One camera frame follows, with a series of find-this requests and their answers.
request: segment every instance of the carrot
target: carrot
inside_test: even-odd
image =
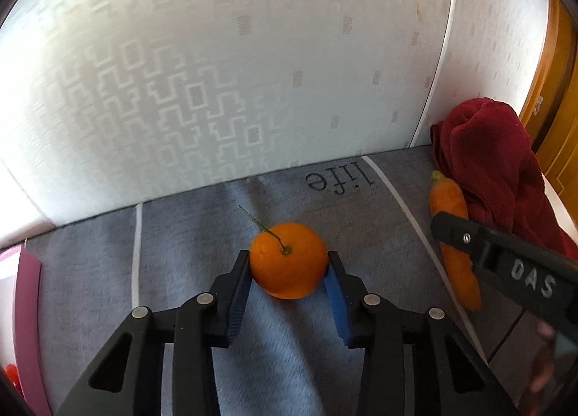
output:
[[[448,212],[467,219],[466,201],[458,184],[437,170],[432,173],[432,179],[434,183],[429,199],[432,217],[438,212]],[[472,260],[469,259],[467,253],[445,243],[440,242],[440,247],[447,275],[459,303],[469,311],[478,311],[482,308],[482,298],[478,279],[472,273]]]

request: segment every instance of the white lettering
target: white lettering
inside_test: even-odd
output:
[[[548,276],[546,276],[544,279],[545,289],[541,289],[542,295],[546,299],[550,299],[550,297],[552,297],[552,286],[553,285],[556,285],[556,280],[551,275],[548,274]]]
[[[528,274],[528,277],[524,281],[526,285],[532,284],[532,289],[536,290],[536,279],[538,278],[538,272],[536,268],[532,269],[532,272]]]
[[[522,263],[521,260],[516,258],[516,261],[514,261],[514,266],[512,268],[512,277],[516,281],[519,281],[522,278],[522,274],[524,274],[524,263]]]

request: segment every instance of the hand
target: hand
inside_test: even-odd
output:
[[[544,400],[546,384],[554,375],[554,337],[556,332],[548,323],[538,321],[536,331],[545,341],[545,346],[536,354],[532,363],[530,382],[519,399],[521,416],[538,416]]]

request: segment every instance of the red object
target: red object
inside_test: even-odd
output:
[[[510,106],[465,101],[430,134],[435,165],[462,188],[471,220],[578,259],[544,194],[530,136]]]
[[[8,381],[14,386],[20,395],[24,396],[22,393],[22,387],[20,386],[20,377],[18,376],[18,369],[16,366],[14,364],[8,364],[4,372]]]

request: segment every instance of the pink box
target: pink box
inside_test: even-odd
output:
[[[51,416],[40,370],[38,289],[41,262],[22,246],[0,255],[0,364],[16,364],[24,399]]]

